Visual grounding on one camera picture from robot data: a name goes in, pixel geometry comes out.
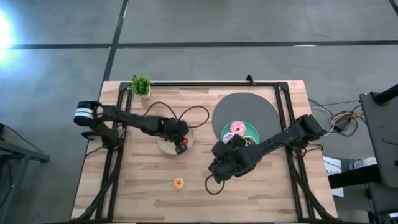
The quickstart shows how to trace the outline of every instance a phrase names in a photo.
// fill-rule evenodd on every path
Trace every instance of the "green disc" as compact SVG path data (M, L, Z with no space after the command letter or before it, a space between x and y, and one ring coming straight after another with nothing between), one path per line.
M229 132L229 129L233 122L235 122L235 121L230 122L223 128L223 130L221 132L221 137L220 137L221 141L223 140L223 136ZM253 125L251 125L247 122L244 122L244 121L241 121L241 122L243 122L243 124L246 127L246 133L244 133L244 136L242 136L242 137L250 136L250 137L254 138L254 140L256 140L256 144L259 144L260 136L259 136L259 133L256 131L256 129L253 127Z

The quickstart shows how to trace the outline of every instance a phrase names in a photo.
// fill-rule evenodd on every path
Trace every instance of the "concrete floor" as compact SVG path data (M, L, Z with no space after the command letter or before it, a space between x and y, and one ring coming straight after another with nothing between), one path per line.
M121 5L0 0L0 47L111 43ZM398 40L397 25L388 0L130 0L119 42ZM29 164L6 223L69 219L87 145L73 113L78 101L98 99L108 55L109 49L0 50L0 122L51 155L48 164ZM396 45L118 49L109 79L299 79L309 98L333 103L397 83L397 58ZM328 114L313 113L327 127ZM331 134L322 143L325 156L373 154L363 123L350 138Z

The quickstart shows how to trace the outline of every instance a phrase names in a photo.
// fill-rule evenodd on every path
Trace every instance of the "orange toy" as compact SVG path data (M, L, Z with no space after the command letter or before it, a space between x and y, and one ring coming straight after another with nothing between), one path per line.
M176 179L174 179L173 184L176 189L181 189L182 186L184 186L184 181L180 178L176 178Z

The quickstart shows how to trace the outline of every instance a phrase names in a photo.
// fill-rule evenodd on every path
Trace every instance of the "small green plant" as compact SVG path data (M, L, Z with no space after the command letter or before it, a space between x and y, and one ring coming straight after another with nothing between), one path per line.
M136 75L133 75L130 90L139 96L148 95L151 83L152 82L147 75L141 75L138 78Z

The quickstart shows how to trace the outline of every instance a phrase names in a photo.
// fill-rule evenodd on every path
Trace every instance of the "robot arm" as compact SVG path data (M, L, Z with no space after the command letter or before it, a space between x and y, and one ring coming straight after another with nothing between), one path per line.
M102 113L97 112L98 108L103 109ZM140 116L118 110L113 106L102 105L97 101L81 101L78 104L73 121L79 126L89 127L93 130L90 133L83 133L84 137L89 139L90 136L100 136L103 144L110 149L119 146L119 131L108 128L104 124L106 121L114 121L139 128L143 133L173 142L177 154L187 150L183 141L184 135L189 131L188 125L185 121L175 118Z
M304 115L279 134L258 145L246 146L245 140L234 135L227 144L218 141L211 150L215 156L208 167L217 183L232 176L241 177L252 171L262 157L281 146L304 148L308 142L319 139L326 133L312 115Z

